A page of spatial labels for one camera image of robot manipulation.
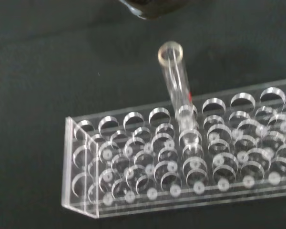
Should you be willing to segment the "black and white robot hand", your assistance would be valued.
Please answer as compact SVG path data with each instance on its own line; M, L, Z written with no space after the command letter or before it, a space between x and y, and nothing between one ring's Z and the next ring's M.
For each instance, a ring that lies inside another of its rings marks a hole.
M174 12L188 0L119 0L133 15L141 19L156 19Z

